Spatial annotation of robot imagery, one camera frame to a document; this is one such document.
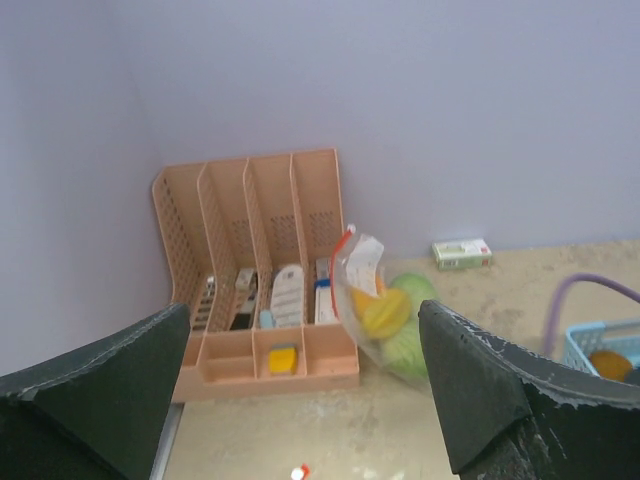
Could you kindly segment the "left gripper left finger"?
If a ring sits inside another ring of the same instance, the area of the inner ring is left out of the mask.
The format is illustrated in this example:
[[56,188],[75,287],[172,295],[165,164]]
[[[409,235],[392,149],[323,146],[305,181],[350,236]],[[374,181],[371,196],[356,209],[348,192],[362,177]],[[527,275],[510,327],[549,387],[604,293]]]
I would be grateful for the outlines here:
[[190,332],[174,303],[2,376],[2,478],[149,478]]

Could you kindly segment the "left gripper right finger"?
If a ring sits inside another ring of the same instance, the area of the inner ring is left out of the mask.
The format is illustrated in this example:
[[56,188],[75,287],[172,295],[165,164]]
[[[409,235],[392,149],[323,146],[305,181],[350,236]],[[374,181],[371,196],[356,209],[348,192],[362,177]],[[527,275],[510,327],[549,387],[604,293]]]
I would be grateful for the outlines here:
[[638,387],[542,357],[437,301],[422,303],[419,330],[454,475],[638,478]]

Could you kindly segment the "green cabbage front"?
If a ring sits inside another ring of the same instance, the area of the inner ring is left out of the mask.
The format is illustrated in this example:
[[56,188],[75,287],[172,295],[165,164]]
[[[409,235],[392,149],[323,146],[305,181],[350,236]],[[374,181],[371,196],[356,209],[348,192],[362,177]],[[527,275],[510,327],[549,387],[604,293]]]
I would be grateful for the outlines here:
[[419,323],[410,321],[395,335],[381,343],[383,364],[392,372],[407,379],[427,378]]

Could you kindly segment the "green cabbage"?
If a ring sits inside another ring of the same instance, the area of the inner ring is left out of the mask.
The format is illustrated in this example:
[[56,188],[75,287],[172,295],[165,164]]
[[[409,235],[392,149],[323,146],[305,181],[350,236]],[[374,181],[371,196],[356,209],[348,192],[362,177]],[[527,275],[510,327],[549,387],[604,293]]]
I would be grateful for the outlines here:
[[410,321],[395,335],[381,343],[383,364],[392,372],[407,379],[427,378],[419,323]]
[[424,301],[439,299],[432,283],[424,275],[418,273],[402,273],[391,281],[390,287],[400,289],[409,296],[415,315],[419,313]]

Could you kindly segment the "clear orange zip bag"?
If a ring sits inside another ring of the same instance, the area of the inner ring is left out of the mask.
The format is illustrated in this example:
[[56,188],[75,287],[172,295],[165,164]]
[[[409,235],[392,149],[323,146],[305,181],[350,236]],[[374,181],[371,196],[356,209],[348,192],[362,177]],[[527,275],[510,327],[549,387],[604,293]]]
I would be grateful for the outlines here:
[[413,388],[429,388],[419,310],[439,295],[427,275],[401,268],[384,244],[353,225],[330,259],[332,307],[359,350]]

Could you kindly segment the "green cabbage back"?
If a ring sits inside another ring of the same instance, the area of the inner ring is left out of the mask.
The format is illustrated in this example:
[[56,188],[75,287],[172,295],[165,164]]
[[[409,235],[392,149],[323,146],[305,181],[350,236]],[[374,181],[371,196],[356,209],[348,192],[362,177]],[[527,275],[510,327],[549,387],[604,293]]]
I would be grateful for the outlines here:
[[424,301],[439,299],[432,283],[424,275],[418,273],[402,273],[391,281],[390,287],[400,289],[409,296],[415,315],[419,313]]

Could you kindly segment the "yellow starfruit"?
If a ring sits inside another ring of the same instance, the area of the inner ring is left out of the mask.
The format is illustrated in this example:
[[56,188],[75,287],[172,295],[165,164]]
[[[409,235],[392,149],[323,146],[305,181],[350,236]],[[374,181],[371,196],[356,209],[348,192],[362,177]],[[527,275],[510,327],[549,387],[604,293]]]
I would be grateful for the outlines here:
[[370,304],[362,316],[361,325],[371,339],[392,337],[408,322],[411,308],[409,296],[400,289],[392,288]]

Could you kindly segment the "orange fruit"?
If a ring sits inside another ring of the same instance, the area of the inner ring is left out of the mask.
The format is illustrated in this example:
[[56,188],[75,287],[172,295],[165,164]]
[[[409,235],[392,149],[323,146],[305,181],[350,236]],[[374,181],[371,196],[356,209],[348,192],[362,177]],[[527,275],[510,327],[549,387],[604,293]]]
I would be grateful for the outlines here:
[[351,287],[350,295],[353,302],[354,311],[362,317],[372,302],[381,298],[386,293],[386,286],[380,276],[376,277],[376,294],[370,295],[361,289]]

